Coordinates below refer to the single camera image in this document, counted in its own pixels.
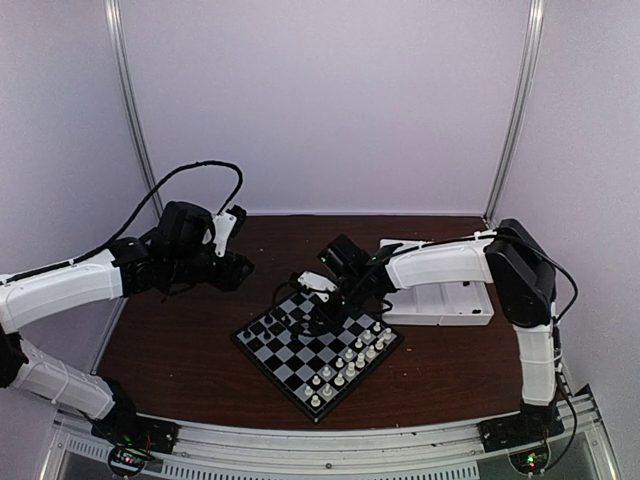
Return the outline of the black white chessboard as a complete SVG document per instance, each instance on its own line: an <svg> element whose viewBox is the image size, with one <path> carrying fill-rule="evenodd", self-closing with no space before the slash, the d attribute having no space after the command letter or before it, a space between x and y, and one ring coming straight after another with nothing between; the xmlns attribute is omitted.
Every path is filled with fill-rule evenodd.
<svg viewBox="0 0 640 480"><path fill-rule="evenodd" d="M404 336L360 314L335 333L313 334L317 295L284 297L230 335L238 349L311 421L318 423L390 356Z"/></svg>

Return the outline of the white plastic divided tray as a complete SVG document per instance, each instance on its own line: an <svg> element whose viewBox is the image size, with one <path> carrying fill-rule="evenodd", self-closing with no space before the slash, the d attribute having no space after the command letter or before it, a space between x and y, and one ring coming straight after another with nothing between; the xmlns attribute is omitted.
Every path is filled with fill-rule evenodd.
<svg viewBox="0 0 640 480"><path fill-rule="evenodd" d="M481 234L444 245L433 242L383 239L397 244L386 272L396 289L385 299L392 304L383 319L413 326L484 326L494 316L486 286L493 282L485 248L492 242ZM478 315L464 312L462 284L484 284L484 305Z"/></svg>

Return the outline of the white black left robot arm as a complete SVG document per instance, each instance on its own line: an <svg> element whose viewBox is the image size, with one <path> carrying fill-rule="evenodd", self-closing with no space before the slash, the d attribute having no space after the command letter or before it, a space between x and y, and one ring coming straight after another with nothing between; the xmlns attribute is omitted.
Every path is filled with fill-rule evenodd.
<svg viewBox="0 0 640 480"><path fill-rule="evenodd" d="M82 314L103 313L135 295L164 299L197 285L228 292L251 274L252 263L229 248L246 220L233 206L218 214L192 203L168 203L159 224L139 238L115 236L94 253L1 278L1 385L23 389L104 422L123 444L144 433L133 402L113 380L86 372L77 354L48 354L43 324L64 332Z"/></svg>

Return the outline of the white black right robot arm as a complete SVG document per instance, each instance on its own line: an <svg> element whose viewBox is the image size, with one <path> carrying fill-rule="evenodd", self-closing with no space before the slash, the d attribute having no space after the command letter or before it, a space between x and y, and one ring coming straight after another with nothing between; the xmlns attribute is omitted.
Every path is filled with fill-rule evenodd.
<svg viewBox="0 0 640 480"><path fill-rule="evenodd" d="M566 271L519 220L448 240L383 239L373 254L339 235L318 257L332 275L306 271L297 281L319 297L331 325L372 299L389 301L386 316L400 324L485 325L493 286L519 348L522 412L513 433L530 442L550 426L562 369L556 276Z"/></svg>

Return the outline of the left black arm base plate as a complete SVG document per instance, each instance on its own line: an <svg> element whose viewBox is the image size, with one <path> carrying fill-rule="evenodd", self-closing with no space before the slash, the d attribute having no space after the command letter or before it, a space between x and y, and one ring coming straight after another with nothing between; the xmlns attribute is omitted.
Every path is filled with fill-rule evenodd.
<svg viewBox="0 0 640 480"><path fill-rule="evenodd" d="M141 416L132 404L117 402L103 419L92 419L94 436L145 453L171 454L179 433L175 422Z"/></svg>

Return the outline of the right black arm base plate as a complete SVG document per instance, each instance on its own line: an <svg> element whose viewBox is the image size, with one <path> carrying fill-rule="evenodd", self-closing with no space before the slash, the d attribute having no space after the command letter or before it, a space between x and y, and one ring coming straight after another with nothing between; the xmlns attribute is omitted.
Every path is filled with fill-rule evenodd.
<svg viewBox="0 0 640 480"><path fill-rule="evenodd" d="M547 406L520 404L516 414L481 421L478 430L486 453L543 442L565 431L556 401Z"/></svg>

